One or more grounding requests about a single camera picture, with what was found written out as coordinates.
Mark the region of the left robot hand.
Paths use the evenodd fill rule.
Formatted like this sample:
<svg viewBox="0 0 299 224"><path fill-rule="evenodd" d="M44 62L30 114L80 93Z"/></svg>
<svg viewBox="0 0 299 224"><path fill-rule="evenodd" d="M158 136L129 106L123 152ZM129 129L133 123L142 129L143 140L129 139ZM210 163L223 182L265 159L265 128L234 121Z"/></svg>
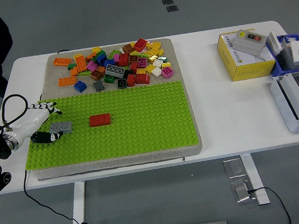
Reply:
<svg viewBox="0 0 299 224"><path fill-rule="evenodd" d="M21 147L26 138L30 138L34 143L53 143L60 139L63 132L40 132L42 124L48 119L50 114L62 112L56 108L55 102L44 102L31 104L26 113L15 122L11 131L5 134L5 139L9 143L11 150L15 151Z"/></svg>

